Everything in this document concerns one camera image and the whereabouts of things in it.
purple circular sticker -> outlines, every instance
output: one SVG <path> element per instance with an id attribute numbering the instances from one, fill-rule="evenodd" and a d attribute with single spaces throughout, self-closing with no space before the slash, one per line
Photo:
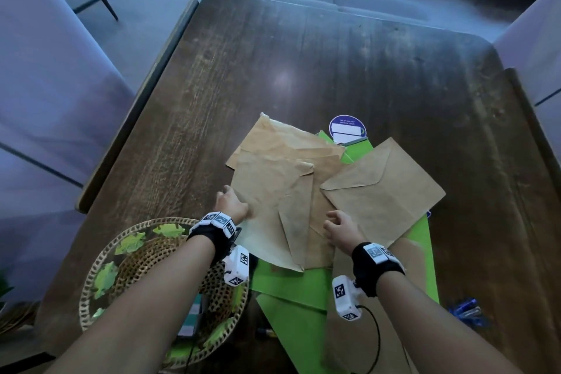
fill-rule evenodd
<path id="1" fill-rule="evenodd" d="M 329 123 L 329 133 L 335 143 L 347 143 L 366 138 L 364 124 L 352 115 L 338 115 Z"/>

forearm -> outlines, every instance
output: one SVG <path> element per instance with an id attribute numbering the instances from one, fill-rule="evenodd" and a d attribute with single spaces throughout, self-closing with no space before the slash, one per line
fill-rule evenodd
<path id="1" fill-rule="evenodd" d="M 207 237 L 191 238 L 122 294 L 48 373 L 157 372 L 213 257 Z"/>
<path id="2" fill-rule="evenodd" d="M 521 374 L 497 349 L 402 273 L 384 273 L 376 293 L 421 374 Z"/>

hand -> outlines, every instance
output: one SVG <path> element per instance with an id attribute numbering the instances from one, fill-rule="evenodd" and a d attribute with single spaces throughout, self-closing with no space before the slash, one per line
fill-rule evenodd
<path id="1" fill-rule="evenodd" d="M 249 206 L 242 203 L 231 186 L 224 185 L 224 192 L 216 193 L 216 204 L 214 211 L 221 211 L 232 218 L 232 221 L 239 225 L 246 218 Z"/>
<path id="2" fill-rule="evenodd" d="M 341 210 L 327 212 L 327 217 L 331 220 L 323 222 L 323 227 L 327 231 L 329 243 L 339 248 L 347 256 L 352 254 L 354 248 L 366 241 L 359 226 L 353 219 Z"/>

wooden table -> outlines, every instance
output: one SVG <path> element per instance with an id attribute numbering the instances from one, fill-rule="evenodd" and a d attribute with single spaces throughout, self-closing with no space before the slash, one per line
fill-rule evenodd
<path id="1" fill-rule="evenodd" d="M 469 34 L 264 0 L 203 0 L 43 301 L 37 328 L 60 355 L 80 335 L 88 269 L 120 231 L 198 218 L 259 113 L 303 130 L 361 119 L 392 136 L 446 191 L 432 212 L 442 305 L 476 297 L 481 332 L 526 374 L 561 366 L 561 205 L 499 58 Z M 256 342 L 252 299 L 204 372 L 293 372 Z"/>

woven basket rim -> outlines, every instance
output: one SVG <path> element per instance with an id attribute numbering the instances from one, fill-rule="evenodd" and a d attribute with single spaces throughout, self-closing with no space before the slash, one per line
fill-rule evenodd
<path id="1" fill-rule="evenodd" d="M 109 253 L 115 248 L 115 246 L 117 246 L 118 243 L 120 243 L 125 237 L 134 234 L 140 230 L 150 228 L 151 226 L 156 224 L 182 224 L 182 225 L 193 226 L 197 222 L 198 220 L 191 219 L 188 217 L 158 217 L 157 219 L 151 219 L 133 225 L 130 228 L 125 229 L 115 238 L 113 238 L 110 241 L 110 243 L 107 244 L 105 248 L 101 251 L 99 256 L 97 256 L 97 258 L 95 259 L 94 263 L 92 264 L 88 272 L 88 276 L 86 277 L 84 286 L 82 287 L 82 293 L 80 295 L 80 301 L 79 301 L 79 319 L 80 319 L 80 328 L 82 329 L 82 332 L 85 332 L 94 322 L 94 320 L 92 320 L 90 316 L 90 296 L 91 296 L 91 288 L 95 281 L 95 276 L 98 274 L 99 269 L 103 265 L 103 262 L 105 261 Z M 247 303 L 247 296 L 249 294 L 249 282 L 246 281 L 245 283 L 240 284 L 239 287 L 243 287 L 242 297 L 233 316 L 228 318 L 228 319 L 233 319 L 233 322 L 229 323 L 228 327 L 222 332 L 221 336 L 214 343 L 212 343 L 208 348 L 203 348 L 203 349 L 195 348 L 195 350 L 193 351 L 193 355 L 191 356 L 191 359 L 189 361 L 189 365 L 197 363 L 203 360 L 204 358 L 206 358 L 211 353 L 213 353 L 214 350 L 216 350 L 233 331 Z M 185 364 L 187 363 L 187 357 L 188 356 L 182 356 L 177 359 L 174 359 L 173 363 L 170 364 L 168 367 L 166 367 L 166 370 L 173 370 L 176 368 L 184 367 Z"/>

